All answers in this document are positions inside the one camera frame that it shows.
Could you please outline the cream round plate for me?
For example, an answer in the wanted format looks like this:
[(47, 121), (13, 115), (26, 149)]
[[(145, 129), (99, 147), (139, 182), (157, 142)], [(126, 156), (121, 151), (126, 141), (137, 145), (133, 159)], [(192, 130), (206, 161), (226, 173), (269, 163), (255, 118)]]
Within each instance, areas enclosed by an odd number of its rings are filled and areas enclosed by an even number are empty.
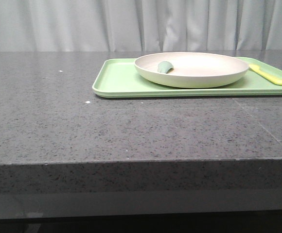
[[(174, 69), (158, 73), (158, 64), (168, 61)], [(134, 62), (145, 79), (171, 87), (211, 88), (240, 80), (249, 69), (248, 63), (236, 57), (201, 52), (165, 52), (139, 57)]]

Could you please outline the yellow plastic fork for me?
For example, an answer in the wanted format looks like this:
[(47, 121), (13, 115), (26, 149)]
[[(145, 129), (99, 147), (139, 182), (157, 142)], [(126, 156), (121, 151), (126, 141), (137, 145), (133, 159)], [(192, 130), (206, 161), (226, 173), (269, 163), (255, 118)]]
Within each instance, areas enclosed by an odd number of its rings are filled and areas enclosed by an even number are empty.
[(282, 79), (274, 76), (274, 75), (271, 75), (267, 72), (264, 72), (260, 69), (260, 66), (258, 65), (255, 65), (255, 64), (249, 64), (249, 68), (257, 73), (258, 75), (262, 76), (263, 78), (265, 78), (266, 80), (268, 80), (269, 82), (275, 84), (275, 85), (279, 85), (279, 86), (282, 86)]

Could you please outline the light green tray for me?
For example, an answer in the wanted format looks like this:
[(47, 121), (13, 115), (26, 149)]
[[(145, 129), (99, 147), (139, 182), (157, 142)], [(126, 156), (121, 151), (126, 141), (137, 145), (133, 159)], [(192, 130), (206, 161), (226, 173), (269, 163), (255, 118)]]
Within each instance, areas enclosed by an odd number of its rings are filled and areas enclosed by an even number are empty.
[[(282, 79), (282, 70), (257, 59), (241, 57), (243, 61), (259, 65), (261, 70)], [(275, 85), (253, 71), (235, 83), (206, 89), (181, 89), (150, 82), (140, 76), (133, 58), (106, 60), (93, 83), (93, 92), (103, 98), (180, 98), (282, 96), (282, 86)]]

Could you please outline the mint green spoon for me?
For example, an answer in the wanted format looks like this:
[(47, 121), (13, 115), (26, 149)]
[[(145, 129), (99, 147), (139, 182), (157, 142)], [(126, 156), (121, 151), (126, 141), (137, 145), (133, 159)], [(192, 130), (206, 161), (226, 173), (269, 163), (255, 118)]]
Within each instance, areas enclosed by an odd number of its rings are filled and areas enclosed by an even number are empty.
[(173, 69), (174, 69), (173, 64), (168, 62), (168, 61), (161, 61), (158, 64), (158, 73), (167, 74), (167, 73), (171, 72)]

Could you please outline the grey curtain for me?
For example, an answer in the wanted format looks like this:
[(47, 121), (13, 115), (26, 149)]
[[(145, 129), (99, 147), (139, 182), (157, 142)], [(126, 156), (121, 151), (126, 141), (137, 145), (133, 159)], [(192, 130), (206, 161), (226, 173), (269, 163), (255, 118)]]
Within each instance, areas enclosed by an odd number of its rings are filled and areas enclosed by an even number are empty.
[(0, 52), (281, 49), (282, 0), (0, 0)]

